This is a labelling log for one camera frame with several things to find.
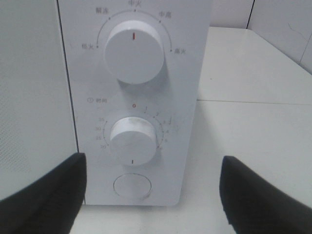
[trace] control panel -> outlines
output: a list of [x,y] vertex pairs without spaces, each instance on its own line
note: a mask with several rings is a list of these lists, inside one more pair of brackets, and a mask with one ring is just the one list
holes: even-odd
[[58,1],[86,204],[178,203],[211,3]]

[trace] white microwave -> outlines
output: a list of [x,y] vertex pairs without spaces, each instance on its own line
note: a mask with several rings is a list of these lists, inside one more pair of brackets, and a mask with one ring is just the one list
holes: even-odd
[[177,204],[211,3],[2,2],[0,200],[83,152],[86,204]]

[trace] timer knob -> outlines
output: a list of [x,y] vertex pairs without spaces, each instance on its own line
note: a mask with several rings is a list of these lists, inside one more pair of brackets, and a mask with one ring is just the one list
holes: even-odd
[[155,128],[139,117],[120,119],[112,126],[110,148],[112,154],[124,165],[144,164],[156,153]]

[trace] white wall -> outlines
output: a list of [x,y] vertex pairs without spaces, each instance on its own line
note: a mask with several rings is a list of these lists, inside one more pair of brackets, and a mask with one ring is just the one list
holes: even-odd
[[249,29],[312,73],[312,0],[255,0]]
[[309,44],[303,54],[300,65],[312,74],[312,37],[310,37]]
[[246,28],[254,0],[214,0],[211,26]]

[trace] tabletop surface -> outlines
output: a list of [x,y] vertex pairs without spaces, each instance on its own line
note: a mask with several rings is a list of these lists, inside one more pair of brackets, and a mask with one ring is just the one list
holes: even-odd
[[178,205],[82,206],[71,234],[234,234],[225,155],[312,207],[311,93],[312,76],[254,32],[211,27]]

